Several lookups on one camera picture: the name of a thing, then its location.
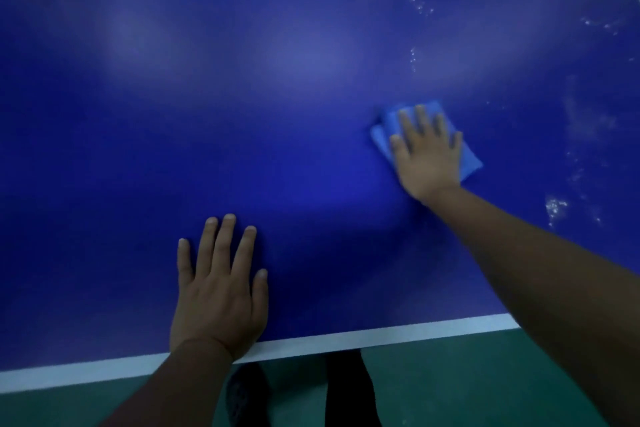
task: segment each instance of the black shoe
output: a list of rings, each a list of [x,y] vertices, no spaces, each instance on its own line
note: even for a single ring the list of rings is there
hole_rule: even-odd
[[[231,427],[269,427],[267,377],[258,363],[247,363],[227,384],[227,415]]]

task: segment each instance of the left hand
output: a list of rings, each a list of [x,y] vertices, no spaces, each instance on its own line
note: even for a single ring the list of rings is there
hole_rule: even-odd
[[[180,239],[180,294],[171,326],[171,351],[184,341],[204,339],[219,343],[236,360],[252,347],[267,326],[267,270],[262,269],[255,275],[253,293],[249,288],[257,230],[255,227],[244,230],[231,266],[230,246],[235,225],[236,217],[226,215],[216,237],[217,218],[207,220],[200,238],[195,275],[191,267],[189,241]]]

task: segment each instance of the blue cloth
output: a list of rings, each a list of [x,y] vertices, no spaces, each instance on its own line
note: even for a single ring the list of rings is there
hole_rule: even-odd
[[[424,104],[424,108],[430,119],[433,119],[438,113],[444,113],[440,103],[437,101],[430,101]],[[371,138],[375,142],[380,152],[387,157],[387,160],[394,164],[394,155],[389,145],[389,137],[397,133],[402,135],[402,127],[397,113],[400,110],[405,110],[412,120],[413,124],[417,126],[417,118],[415,115],[415,106],[407,105],[394,105],[393,107],[386,108],[380,115],[381,123],[375,124],[371,127]],[[456,131],[456,127],[451,123],[451,120],[444,115],[444,120],[449,129],[449,134],[453,135]],[[465,143],[462,147],[462,155],[460,157],[460,180],[463,181],[471,174],[476,172],[483,166],[483,163],[476,157],[468,145]]]

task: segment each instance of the microfiber cloth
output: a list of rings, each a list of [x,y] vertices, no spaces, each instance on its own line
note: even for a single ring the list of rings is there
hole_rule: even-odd
[[[424,104],[424,109],[431,120],[439,114],[444,114],[442,107],[438,101],[430,101]],[[414,126],[418,125],[417,117],[415,115],[415,106],[407,106],[404,104],[394,105],[393,107],[385,108],[380,115],[380,123],[371,127],[371,138],[373,139],[376,147],[380,152],[387,157],[387,160],[394,164],[394,155],[389,145],[389,137],[397,133],[402,135],[402,127],[398,118],[398,112],[404,110],[409,115]],[[451,123],[451,120],[444,115],[444,121],[449,130],[449,135],[453,135],[456,131],[456,127]],[[463,143],[462,154],[460,156],[460,180],[463,181],[471,174],[476,172],[483,166],[480,159],[476,157],[466,143]]]

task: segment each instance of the green floor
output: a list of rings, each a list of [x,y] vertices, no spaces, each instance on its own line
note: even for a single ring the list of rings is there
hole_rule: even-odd
[[[575,426],[605,423],[564,372],[520,330],[363,350],[385,427]],[[274,396],[274,427],[322,426],[320,357],[262,364]],[[144,378],[0,396],[0,424],[95,425]],[[227,426],[221,399],[215,426]]]

